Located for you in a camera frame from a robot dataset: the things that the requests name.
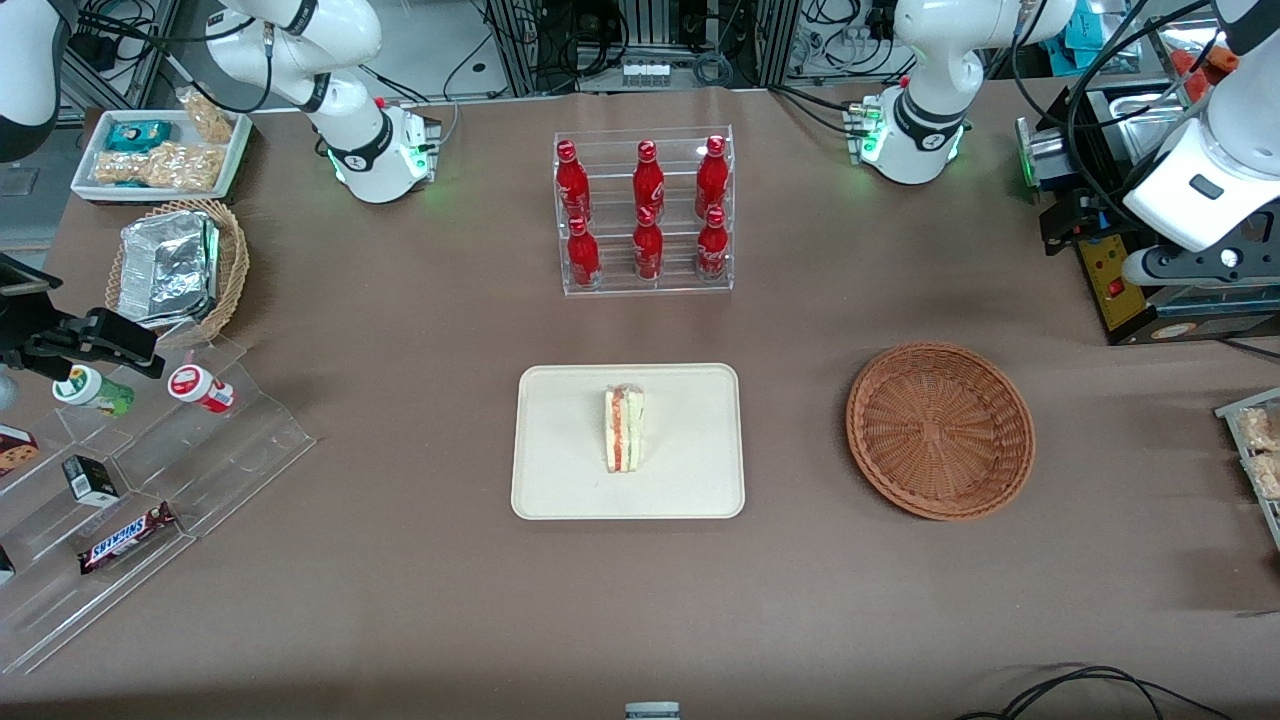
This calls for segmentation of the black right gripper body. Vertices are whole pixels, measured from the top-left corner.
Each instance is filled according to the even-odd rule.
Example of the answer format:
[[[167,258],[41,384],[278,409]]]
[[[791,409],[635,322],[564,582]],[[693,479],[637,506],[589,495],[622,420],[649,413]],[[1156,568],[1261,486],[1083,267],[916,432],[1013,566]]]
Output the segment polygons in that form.
[[[156,343],[154,332],[106,307],[84,316],[52,310],[33,331],[20,333],[20,369],[67,380],[76,364],[106,363],[157,379],[165,360],[156,355]]]

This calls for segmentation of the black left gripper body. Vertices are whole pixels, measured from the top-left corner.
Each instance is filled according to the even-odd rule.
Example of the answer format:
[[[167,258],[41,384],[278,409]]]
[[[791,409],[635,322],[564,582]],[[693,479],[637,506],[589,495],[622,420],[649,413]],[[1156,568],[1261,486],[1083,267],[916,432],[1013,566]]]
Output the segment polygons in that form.
[[[1102,208],[1088,190],[1068,190],[1055,195],[1039,214],[1039,236],[1044,255],[1052,258],[1079,243],[1096,243],[1114,234],[1138,233],[1135,222]]]

